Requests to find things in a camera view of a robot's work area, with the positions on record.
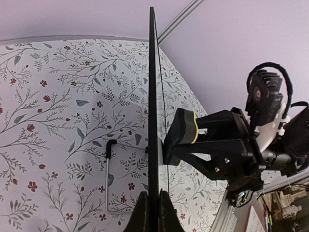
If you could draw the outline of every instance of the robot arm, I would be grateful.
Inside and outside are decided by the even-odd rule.
[[[282,102],[283,79],[262,68],[278,69],[285,79],[287,103]],[[196,118],[191,111],[177,109],[163,145],[164,163],[178,165],[184,160],[211,180],[227,180],[231,203],[247,190],[263,188],[261,173],[278,170],[291,176],[309,166],[309,108],[291,121],[293,88],[284,68],[264,63],[253,69],[247,81],[246,119],[240,109],[220,111]],[[208,129],[206,135],[199,129]],[[205,161],[193,153],[211,156]]]

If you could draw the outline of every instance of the metal hook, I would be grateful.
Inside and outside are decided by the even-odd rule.
[[[130,147],[136,150],[145,151],[145,153],[148,153],[148,147],[147,148],[140,148],[137,146],[131,146],[127,144],[118,143],[116,139],[111,139],[106,144],[106,179],[105,179],[105,211],[109,214],[119,214],[119,215],[128,215],[132,214],[132,212],[126,212],[126,211],[111,211],[108,209],[108,176],[109,176],[109,169],[110,169],[110,159],[112,157],[112,145],[120,145],[124,147]]]

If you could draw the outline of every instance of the yellow stripe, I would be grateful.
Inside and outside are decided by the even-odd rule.
[[[195,126],[197,128],[197,134],[195,135],[195,138],[194,138],[194,140],[193,140],[193,142],[191,144],[194,144],[197,141],[197,137],[198,137],[197,116],[196,116],[195,112],[193,112],[193,113],[194,113],[194,124],[195,124]]]

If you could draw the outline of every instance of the leaf pattern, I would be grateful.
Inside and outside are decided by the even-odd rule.
[[[123,231],[148,191],[146,42],[72,40],[0,46],[0,220],[4,231]],[[163,140],[178,107],[206,114],[162,51]],[[106,143],[116,139],[106,179]],[[159,166],[185,231],[208,232],[226,182],[185,162]],[[110,211],[105,211],[108,187]]]

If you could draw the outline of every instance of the wire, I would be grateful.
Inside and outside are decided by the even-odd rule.
[[[279,64],[273,63],[273,62],[266,62],[263,64],[260,64],[258,66],[256,66],[248,75],[248,79],[247,79],[247,91],[249,92],[250,89],[250,85],[251,85],[251,80],[252,80],[252,75],[262,69],[262,68],[266,68],[266,67],[270,67],[270,68],[275,68],[277,70],[279,70],[281,72],[281,74],[283,75],[283,78],[285,80],[285,84],[286,84],[286,88],[287,88],[287,93],[288,93],[288,102],[286,105],[286,108],[284,110],[284,113],[282,115],[282,119],[285,119],[288,115],[289,109],[291,107],[292,104],[292,95],[293,95],[293,85],[292,82],[290,80],[289,74],[287,73],[287,71]]]
[[[298,188],[304,188],[306,190],[309,190],[309,186],[307,185],[302,185],[302,184],[293,184],[292,186],[298,187]]]
[[[236,206],[236,208],[242,208],[242,207],[244,207],[245,205],[247,205],[247,204],[252,200],[253,194],[254,194],[254,192],[251,193],[250,199],[249,199],[248,201],[246,201],[245,204],[243,204],[243,205],[241,205],[241,206]]]
[[[266,206],[266,209],[265,209],[265,210],[267,210],[268,214],[270,214],[269,207],[268,207],[268,205],[267,205],[267,203],[266,203],[264,197],[262,197],[262,201],[264,202],[264,204],[265,204],[265,206]]]
[[[292,107],[297,107],[297,106],[304,106],[304,107],[308,107],[309,106],[309,103],[306,102],[306,101],[298,101],[298,102],[295,102],[291,105],[291,108]]]
[[[308,179],[308,176],[306,176],[306,177],[303,177],[303,178],[301,178],[301,179],[299,179],[299,180],[297,180],[297,183],[299,183],[299,182],[301,182],[301,181],[303,181],[303,180],[306,180],[306,179]],[[286,185],[286,186],[282,186],[281,188],[279,188],[279,189],[277,189],[277,190],[273,190],[273,191],[270,191],[270,192],[267,192],[266,194],[269,194],[269,193],[274,193],[274,192],[277,192],[277,191],[282,191],[283,189],[285,189],[285,188],[287,188],[288,187],[288,185]],[[260,195],[258,195],[258,197],[256,198],[256,200],[258,200],[261,196],[263,196],[264,195],[264,193],[260,193]]]

